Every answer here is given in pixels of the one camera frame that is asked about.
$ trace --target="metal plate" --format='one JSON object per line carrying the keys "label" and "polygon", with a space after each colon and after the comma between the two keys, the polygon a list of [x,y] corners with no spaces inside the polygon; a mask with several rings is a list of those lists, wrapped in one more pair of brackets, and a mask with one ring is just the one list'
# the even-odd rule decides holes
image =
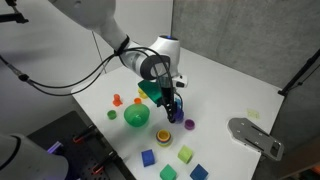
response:
{"label": "metal plate", "polygon": [[234,138],[261,152],[266,157],[280,161],[284,145],[260,129],[247,118],[233,118],[228,123]]}

